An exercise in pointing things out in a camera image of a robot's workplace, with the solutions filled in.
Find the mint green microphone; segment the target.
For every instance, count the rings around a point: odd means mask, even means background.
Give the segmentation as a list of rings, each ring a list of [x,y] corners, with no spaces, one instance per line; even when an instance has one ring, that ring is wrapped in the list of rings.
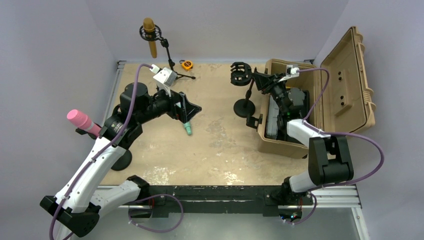
[[[183,127],[184,127],[184,129],[185,129],[185,131],[186,131],[186,133],[189,135],[189,136],[191,136],[192,134],[193,134],[193,132],[192,132],[192,125],[191,125],[191,123],[188,121],[188,122],[186,122],[186,123],[184,123],[183,124]]]

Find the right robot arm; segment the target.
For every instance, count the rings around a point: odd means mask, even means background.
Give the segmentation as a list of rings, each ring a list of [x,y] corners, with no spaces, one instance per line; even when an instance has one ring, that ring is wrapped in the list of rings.
[[[299,68],[292,67],[285,73],[271,75],[255,70],[252,74],[257,89],[269,94],[278,108],[275,121],[278,131],[308,148],[307,170],[287,177],[279,191],[269,194],[273,201],[288,204],[308,191],[349,181],[354,176],[346,137],[324,133],[310,125],[304,112],[305,93],[299,88],[286,88],[285,81],[299,73]]]

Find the pink microphone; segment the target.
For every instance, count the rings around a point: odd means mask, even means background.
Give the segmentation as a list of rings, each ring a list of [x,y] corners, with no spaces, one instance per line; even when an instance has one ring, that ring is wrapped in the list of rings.
[[[66,117],[78,129],[92,134],[96,138],[100,136],[101,127],[92,121],[84,112],[78,109],[72,109],[67,113]]]

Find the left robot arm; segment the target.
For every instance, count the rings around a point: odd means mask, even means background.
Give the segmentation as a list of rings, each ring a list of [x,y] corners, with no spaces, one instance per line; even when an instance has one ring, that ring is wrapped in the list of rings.
[[[141,82],[128,84],[119,100],[71,180],[56,195],[46,195],[40,202],[54,221],[78,237],[90,233],[101,217],[118,206],[131,202],[142,205],[151,198],[150,185],[136,175],[103,195],[96,193],[108,171],[142,134],[142,125],[162,115],[187,123],[202,110],[183,92],[159,89],[149,95]]]

